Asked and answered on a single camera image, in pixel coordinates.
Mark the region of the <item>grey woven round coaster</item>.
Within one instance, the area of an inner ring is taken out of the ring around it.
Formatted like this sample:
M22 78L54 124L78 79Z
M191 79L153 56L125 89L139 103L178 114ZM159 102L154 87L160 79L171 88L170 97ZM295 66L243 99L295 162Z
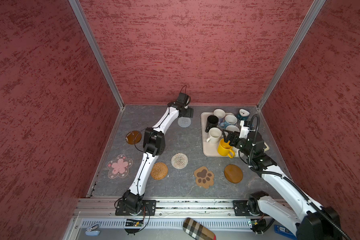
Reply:
M182 128L187 128L191 125L191 118L181 117L178 119L178 125Z

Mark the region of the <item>multicolour woven round coaster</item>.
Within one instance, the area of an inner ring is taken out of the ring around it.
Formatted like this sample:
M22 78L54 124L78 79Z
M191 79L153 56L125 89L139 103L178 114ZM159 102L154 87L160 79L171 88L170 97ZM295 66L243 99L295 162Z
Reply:
M171 159L171 163L175 169L184 169L188 164L188 157L183 153L175 154Z

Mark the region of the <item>dark amber round coaster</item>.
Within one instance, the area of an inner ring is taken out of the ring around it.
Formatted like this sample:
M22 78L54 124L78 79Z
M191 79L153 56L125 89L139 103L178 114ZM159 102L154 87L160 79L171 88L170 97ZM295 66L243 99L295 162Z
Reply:
M130 131L126 135L126 142L130 145L139 143L142 139L142 134L139 131Z

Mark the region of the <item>rattan round coaster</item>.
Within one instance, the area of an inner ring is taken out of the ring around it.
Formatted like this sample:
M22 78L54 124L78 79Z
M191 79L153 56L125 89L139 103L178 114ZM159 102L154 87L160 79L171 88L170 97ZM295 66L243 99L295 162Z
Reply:
M168 166L164 163L155 163L152 171L151 171L151 177L154 180L162 180L164 179L169 172Z

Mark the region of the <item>pink flower coaster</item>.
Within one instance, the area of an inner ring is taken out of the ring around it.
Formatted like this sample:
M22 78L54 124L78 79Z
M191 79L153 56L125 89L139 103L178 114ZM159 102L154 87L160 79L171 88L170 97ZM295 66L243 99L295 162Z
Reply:
M127 158L125 155L119 155L115 159L107 163L108 178L125 178L130 172L130 168L133 165L133 160Z

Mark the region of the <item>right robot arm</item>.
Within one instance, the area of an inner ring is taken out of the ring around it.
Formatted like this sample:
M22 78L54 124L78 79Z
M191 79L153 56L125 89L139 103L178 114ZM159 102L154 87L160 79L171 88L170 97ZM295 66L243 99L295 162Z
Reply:
M299 240L348 240L341 228L338 213L325 208L298 187L264 150L264 140L257 131L240 138L238 132L223 130L223 140L247 157L251 171L268 182L289 204L275 201L264 191L250 195L248 211L258 216L266 214L286 227Z

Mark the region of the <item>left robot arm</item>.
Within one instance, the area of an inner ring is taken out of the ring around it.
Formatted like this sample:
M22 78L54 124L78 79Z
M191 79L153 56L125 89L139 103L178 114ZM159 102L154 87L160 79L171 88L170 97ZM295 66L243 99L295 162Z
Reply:
M147 181L155 162L165 150L165 135L169 127L177 118L193 117L193 109L188 106L189 103L190 100L168 103L160 120L153 127L144 130L142 163L133 183L122 196L123 204L131 213L138 214L143 208Z

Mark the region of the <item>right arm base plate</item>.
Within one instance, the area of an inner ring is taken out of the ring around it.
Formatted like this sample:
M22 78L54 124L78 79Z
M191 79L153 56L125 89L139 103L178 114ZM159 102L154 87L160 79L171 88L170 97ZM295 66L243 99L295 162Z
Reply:
M271 216L263 213L260 210L260 207L257 203L248 200L234 200L233 210L236 217L251 217L251 218L260 218L265 217L270 219Z

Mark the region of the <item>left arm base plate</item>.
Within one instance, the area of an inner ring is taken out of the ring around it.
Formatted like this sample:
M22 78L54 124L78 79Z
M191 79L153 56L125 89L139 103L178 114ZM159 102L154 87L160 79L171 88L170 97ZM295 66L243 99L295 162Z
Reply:
M116 216L154 216L156 212L156 200L142 200L135 207L131 207L123 200L117 202Z

